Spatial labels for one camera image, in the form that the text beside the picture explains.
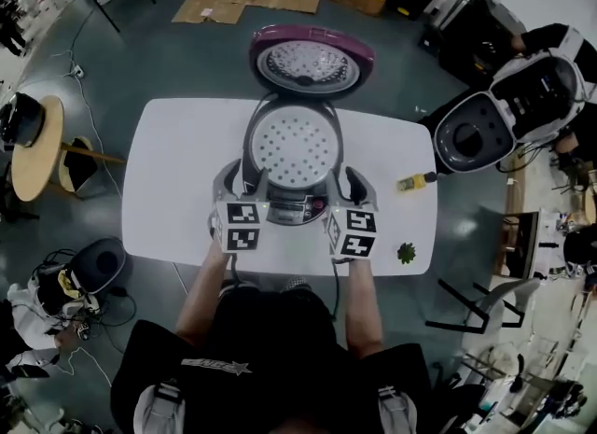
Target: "rice cooker lid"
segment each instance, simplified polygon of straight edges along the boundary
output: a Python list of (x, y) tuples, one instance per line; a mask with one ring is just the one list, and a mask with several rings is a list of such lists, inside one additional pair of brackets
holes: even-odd
[(338, 121), (315, 103), (268, 103), (246, 137), (245, 157), (250, 157), (256, 174), (267, 170), (278, 189), (314, 187), (342, 160)]
[(258, 31), (250, 50), (257, 79), (272, 91), (298, 97), (337, 98), (367, 80), (374, 52), (342, 33), (281, 24)]

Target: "wooden round table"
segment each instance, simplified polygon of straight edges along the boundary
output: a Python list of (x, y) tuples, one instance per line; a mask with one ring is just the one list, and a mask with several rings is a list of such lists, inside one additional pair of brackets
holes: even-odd
[(46, 110), (39, 136), (32, 146), (16, 145), (12, 152), (12, 186), (24, 202), (36, 198), (48, 184), (62, 144), (64, 109), (61, 100), (48, 95), (39, 103)]

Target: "desk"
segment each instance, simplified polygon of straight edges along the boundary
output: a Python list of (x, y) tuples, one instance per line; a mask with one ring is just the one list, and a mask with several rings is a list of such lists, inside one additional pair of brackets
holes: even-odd
[[(132, 255), (200, 265), (211, 238), (212, 182), (242, 155), (244, 132), (257, 101), (156, 99), (141, 116), (129, 155), (122, 201), (122, 237)], [(338, 110), (344, 161), (377, 191), (379, 239), (375, 275), (421, 274), (429, 267), (436, 233), (437, 184), (398, 194), (396, 181), (435, 171), (425, 127)], [(340, 185), (349, 193), (342, 171)], [(234, 182), (241, 192), (240, 176)], [(257, 273), (333, 275), (321, 218), (299, 227), (269, 224), (257, 252), (239, 255), (238, 269)], [(411, 264), (397, 259), (413, 243)], [(340, 274), (347, 273), (341, 265)]]
[(46, 118), (35, 143), (30, 147), (16, 145), (12, 152), (10, 175), (17, 196), (24, 202), (37, 198), (50, 183), (56, 160), (61, 150), (89, 155), (94, 159), (124, 163), (123, 159), (112, 157), (84, 148), (72, 147), (62, 141), (64, 107), (58, 97), (49, 95), (39, 103), (46, 111)]

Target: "perforated steam plate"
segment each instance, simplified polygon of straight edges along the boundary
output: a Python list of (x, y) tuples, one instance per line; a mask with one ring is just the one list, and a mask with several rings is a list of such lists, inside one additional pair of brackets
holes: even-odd
[(339, 140), (324, 116), (309, 107), (273, 109), (253, 130), (251, 157), (270, 182), (285, 189), (306, 189), (321, 182), (336, 164)]
[(360, 76), (353, 58), (315, 41), (286, 41), (267, 48), (257, 57), (257, 69), (272, 83), (304, 93), (345, 91)]

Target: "control panel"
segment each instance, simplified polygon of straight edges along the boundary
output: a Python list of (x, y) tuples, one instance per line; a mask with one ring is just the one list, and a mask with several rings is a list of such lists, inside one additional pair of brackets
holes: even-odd
[(320, 217), (327, 206), (325, 196), (305, 195), (299, 201), (270, 200), (268, 221), (278, 225), (303, 225)]

